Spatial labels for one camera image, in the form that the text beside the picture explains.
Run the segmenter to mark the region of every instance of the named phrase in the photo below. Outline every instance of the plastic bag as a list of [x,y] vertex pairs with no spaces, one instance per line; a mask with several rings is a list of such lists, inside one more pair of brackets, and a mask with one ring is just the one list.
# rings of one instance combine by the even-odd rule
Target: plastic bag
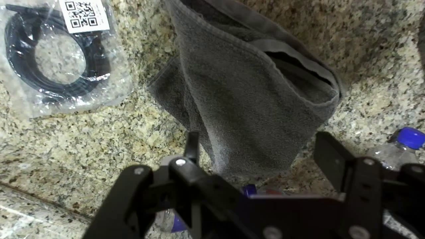
[[115,105],[133,89],[103,0],[0,0],[0,83],[10,109],[42,117]]

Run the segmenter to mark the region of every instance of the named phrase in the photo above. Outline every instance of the granite countertop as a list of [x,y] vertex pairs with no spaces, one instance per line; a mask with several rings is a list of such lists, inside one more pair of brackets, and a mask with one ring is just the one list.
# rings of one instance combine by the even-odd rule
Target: granite countertop
[[[138,83],[126,103],[90,113],[21,120],[10,113],[10,96],[0,74],[0,185],[5,185],[0,189],[0,209],[13,209],[4,213],[13,216],[0,218],[0,238],[6,230],[9,238],[18,238],[10,230],[25,218],[16,212],[28,212],[21,204],[26,200],[9,188],[67,210],[66,217],[83,216],[75,226],[79,230],[65,237],[78,238],[87,224],[85,217],[95,213],[122,169],[135,164],[155,168],[162,157],[182,153],[184,129],[146,93],[146,83],[175,51],[175,35],[163,6],[159,0],[109,3]],[[425,55],[417,48],[422,0],[243,3],[285,27],[346,81],[346,97],[321,129],[353,153],[385,143],[405,125],[425,131]],[[267,180],[264,188],[329,194],[332,189],[312,162],[311,152],[312,143],[289,172]],[[419,153],[419,158],[423,162],[425,155]],[[37,200],[32,202],[45,208]],[[53,205],[52,218],[61,218]]]

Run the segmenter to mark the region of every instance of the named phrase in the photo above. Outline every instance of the label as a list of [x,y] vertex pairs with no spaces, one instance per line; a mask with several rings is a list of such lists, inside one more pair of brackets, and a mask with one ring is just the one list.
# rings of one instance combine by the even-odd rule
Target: label
[[102,0],[58,0],[69,34],[109,31]]

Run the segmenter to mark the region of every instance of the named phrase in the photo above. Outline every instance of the gray towel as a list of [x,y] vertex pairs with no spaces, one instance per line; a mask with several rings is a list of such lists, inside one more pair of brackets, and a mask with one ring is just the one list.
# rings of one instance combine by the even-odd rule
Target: gray towel
[[341,85],[283,28],[231,0],[164,0],[178,35],[150,93],[198,131],[222,176],[271,176],[341,100]]

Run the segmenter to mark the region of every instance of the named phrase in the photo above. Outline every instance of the white plastic bottle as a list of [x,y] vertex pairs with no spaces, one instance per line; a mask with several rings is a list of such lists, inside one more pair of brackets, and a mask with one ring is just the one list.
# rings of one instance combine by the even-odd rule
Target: white plastic bottle
[[378,160],[384,168],[398,172],[405,164],[418,164],[415,151],[425,144],[425,135],[413,128],[402,128],[394,143],[370,149],[366,156]]

